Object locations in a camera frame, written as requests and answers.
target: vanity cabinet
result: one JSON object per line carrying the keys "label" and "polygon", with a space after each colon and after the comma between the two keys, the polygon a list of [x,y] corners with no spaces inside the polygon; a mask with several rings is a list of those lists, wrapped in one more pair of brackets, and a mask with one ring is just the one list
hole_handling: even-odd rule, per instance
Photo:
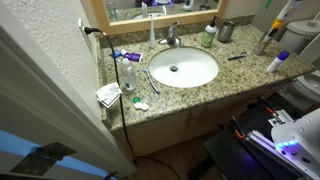
{"label": "vanity cabinet", "polygon": [[[219,125],[227,126],[229,117],[236,118],[244,112],[249,103],[258,96],[268,97],[277,85],[264,86],[251,91],[193,107],[159,119],[128,127],[128,135],[136,156],[147,155],[175,144],[193,139],[206,133],[219,130]],[[130,157],[123,130],[113,132],[118,144]]]}

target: beige wall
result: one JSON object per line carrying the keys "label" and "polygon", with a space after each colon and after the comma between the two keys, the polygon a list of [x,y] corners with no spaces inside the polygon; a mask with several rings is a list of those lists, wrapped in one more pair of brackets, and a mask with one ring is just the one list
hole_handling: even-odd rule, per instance
{"label": "beige wall", "polygon": [[[97,64],[78,27],[78,18],[90,25],[80,0],[2,1],[100,117]],[[95,37],[90,40],[96,51]]]}
{"label": "beige wall", "polygon": [[[255,14],[252,25],[256,26],[264,10],[267,0],[229,0],[225,17],[238,17],[243,15]],[[268,30],[274,19],[278,16],[288,0],[273,0],[266,15],[260,25],[261,31]],[[291,13],[280,28],[276,40],[280,39],[285,31],[285,26],[292,21],[305,20],[314,18],[320,11],[320,0],[302,0],[301,5]]]}
{"label": "beige wall", "polygon": [[[264,20],[261,23],[260,30],[266,31],[269,29],[274,21],[274,19],[278,16],[280,11],[286,5],[288,0],[274,0],[272,1],[267,13],[265,15]],[[256,11],[256,17],[254,18],[252,24],[256,26],[258,24],[260,14],[263,11],[264,5],[261,10]],[[288,18],[285,20],[283,25],[281,26],[276,40],[279,40],[283,35],[284,31],[286,30],[285,26],[292,21],[299,21],[299,20],[306,20],[306,19],[313,19],[318,12],[320,11],[320,0],[302,0],[300,6],[292,12]]]}

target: bathroom sink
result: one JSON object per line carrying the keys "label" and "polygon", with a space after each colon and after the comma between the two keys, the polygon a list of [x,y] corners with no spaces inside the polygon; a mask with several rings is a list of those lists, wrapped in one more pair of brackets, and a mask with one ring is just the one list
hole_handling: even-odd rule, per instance
{"label": "bathroom sink", "polygon": [[176,48],[157,54],[149,64],[149,71],[162,84],[191,88],[212,81],[219,68],[214,58],[204,51]]}
{"label": "bathroom sink", "polygon": [[[165,16],[164,13],[148,13],[148,18],[150,17],[159,17],[159,16]],[[138,15],[138,16],[135,16],[133,19],[142,19],[142,15]]]}

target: granite countertop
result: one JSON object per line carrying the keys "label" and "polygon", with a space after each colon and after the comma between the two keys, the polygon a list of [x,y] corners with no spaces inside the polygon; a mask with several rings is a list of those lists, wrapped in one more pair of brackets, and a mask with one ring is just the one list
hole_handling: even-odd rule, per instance
{"label": "granite countertop", "polygon": [[[147,75],[141,71],[141,68],[148,68],[152,57],[160,51],[169,49],[169,46],[157,45],[155,49],[149,49],[148,44],[143,42],[115,47],[116,50],[125,49],[128,52],[143,53],[143,60],[140,64],[132,63],[138,78],[138,87],[133,91],[127,91],[122,88],[123,106],[128,127],[241,92],[293,79],[315,70],[312,65],[299,56],[291,54],[279,67],[278,71],[274,73],[266,72],[268,65],[284,49],[280,47],[279,43],[273,41],[263,55],[254,56],[252,50],[262,36],[262,32],[251,25],[236,27],[230,43],[220,43],[215,38],[211,48],[203,48],[200,45],[202,34],[195,33],[180,36],[182,45],[201,49],[215,57],[219,65],[218,76],[211,82],[196,88],[174,88],[153,79],[155,86],[161,92],[159,95],[154,92],[149,84]],[[239,55],[241,52],[247,52],[247,57],[235,61],[227,60],[228,57]],[[110,48],[101,49],[100,52],[102,57],[107,57],[104,58],[104,65],[106,68],[105,77],[108,83],[116,82],[113,61],[108,57],[110,53]],[[119,66],[120,83],[123,87]],[[132,99],[136,96],[148,103],[150,106],[148,111],[136,110],[133,107]],[[120,112],[119,100],[110,109],[107,109],[108,118],[106,121],[109,122],[108,128],[111,132],[122,129]]]}

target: floor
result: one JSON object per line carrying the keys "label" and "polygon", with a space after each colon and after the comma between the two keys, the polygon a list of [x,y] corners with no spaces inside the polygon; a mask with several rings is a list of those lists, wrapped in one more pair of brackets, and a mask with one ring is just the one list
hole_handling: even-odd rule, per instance
{"label": "floor", "polygon": [[[187,173],[208,157],[203,143],[215,133],[210,133],[181,144],[163,149],[148,155],[169,164],[180,176],[181,180],[188,180]],[[137,160],[138,171],[124,180],[178,180],[171,169],[149,159]],[[200,180],[223,180],[217,167],[211,167]]]}

